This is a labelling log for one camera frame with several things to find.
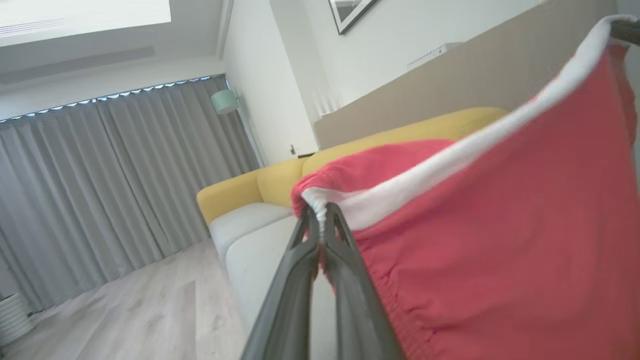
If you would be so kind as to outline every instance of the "gray curtain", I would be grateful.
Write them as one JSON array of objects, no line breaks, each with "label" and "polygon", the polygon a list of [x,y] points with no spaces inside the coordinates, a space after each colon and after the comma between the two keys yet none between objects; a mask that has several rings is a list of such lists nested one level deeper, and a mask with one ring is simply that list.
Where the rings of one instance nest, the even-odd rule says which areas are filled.
[{"label": "gray curtain", "polygon": [[0,124],[0,257],[34,310],[206,239],[207,185],[257,168],[211,78]]}]

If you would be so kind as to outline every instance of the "curtain rod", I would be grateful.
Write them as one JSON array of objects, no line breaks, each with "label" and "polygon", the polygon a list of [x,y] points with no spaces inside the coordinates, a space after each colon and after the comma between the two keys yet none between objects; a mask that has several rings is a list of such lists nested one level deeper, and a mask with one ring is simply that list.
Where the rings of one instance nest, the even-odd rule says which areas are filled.
[{"label": "curtain rod", "polygon": [[208,79],[211,79],[211,78],[221,78],[221,77],[224,77],[224,76],[225,76],[225,74],[210,75],[210,76],[204,76],[202,78],[193,78],[193,79],[187,79],[187,80],[180,80],[180,81],[176,81],[176,82],[173,82],[173,83],[159,84],[159,85],[154,85],[154,86],[150,86],[150,87],[140,88],[140,89],[137,89],[137,90],[129,90],[129,91],[118,92],[118,93],[107,95],[107,96],[94,97],[93,99],[87,99],[87,100],[72,102],[70,104],[55,106],[53,108],[48,108],[48,109],[44,109],[44,110],[40,110],[40,111],[35,111],[33,113],[28,113],[28,114],[19,115],[19,116],[12,117],[12,118],[0,120],[0,124],[2,124],[4,122],[7,122],[9,120],[18,120],[18,119],[21,119],[23,117],[34,117],[37,114],[44,114],[44,113],[48,113],[49,111],[60,110],[60,109],[62,109],[64,107],[73,108],[74,106],[76,106],[78,104],[88,104],[89,102],[97,102],[98,100],[107,101],[109,99],[116,99],[116,98],[118,98],[120,96],[128,96],[130,94],[138,94],[138,93],[140,93],[142,91],[151,91],[151,90],[154,90],[154,89],[164,88],[165,86],[171,87],[173,85],[182,85],[184,83],[194,83],[195,81],[208,80]]}]

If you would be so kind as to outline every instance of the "white wall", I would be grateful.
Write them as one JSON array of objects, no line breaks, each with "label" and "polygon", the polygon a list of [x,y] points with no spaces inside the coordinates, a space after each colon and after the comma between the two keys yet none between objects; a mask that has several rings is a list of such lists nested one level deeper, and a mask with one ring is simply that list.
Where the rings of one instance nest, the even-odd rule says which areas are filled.
[{"label": "white wall", "polygon": [[[638,0],[618,0],[618,12],[629,13],[640,17],[640,1]],[[629,49],[627,58],[627,77],[636,93],[636,112],[640,114],[640,47],[632,46]],[[640,127],[636,133],[636,177],[638,188],[640,189]]]},{"label": "white wall", "polygon": [[379,0],[340,36],[328,2],[305,0],[329,84],[343,104],[404,74],[407,64],[442,44],[469,40],[538,3]]},{"label": "white wall", "polygon": [[59,105],[225,72],[215,56],[136,60],[0,88],[0,120]]},{"label": "white wall", "polygon": [[307,9],[300,0],[270,0],[270,3],[307,117],[314,123],[321,113],[333,109],[324,107],[330,103],[331,90]]},{"label": "white wall", "polygon": [[234,1],[225,67],[268,165],[317,150],[269,0]]}]

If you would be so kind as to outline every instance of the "green lamp shade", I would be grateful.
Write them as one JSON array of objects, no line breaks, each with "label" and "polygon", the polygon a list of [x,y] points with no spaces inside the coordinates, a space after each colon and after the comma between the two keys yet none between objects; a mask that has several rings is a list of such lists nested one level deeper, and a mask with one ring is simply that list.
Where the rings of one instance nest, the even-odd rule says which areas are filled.
[{"label": "green lamp shade", "polygon": [[238,104],[238,100],[236,99],[236,95],[231,90],[216,92],[211,97],[211,102],[213,103],[213,107],[216,109],[216,113],[219,113],[220,115],[236,111],[240,107],[240,104]]}]

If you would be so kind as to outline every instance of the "red fabric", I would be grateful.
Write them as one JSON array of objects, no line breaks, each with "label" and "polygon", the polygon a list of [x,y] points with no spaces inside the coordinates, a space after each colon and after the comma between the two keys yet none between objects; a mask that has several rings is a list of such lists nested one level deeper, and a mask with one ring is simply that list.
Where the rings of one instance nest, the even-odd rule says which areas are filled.
[{"label": "red fabric", "polygon": [[[640,358],[636,118],[616,51],[471,166],[355,231],[408,359]],[[295,187],[296,213],[307,188],[366,190],[448,145],[334,161]]]}]

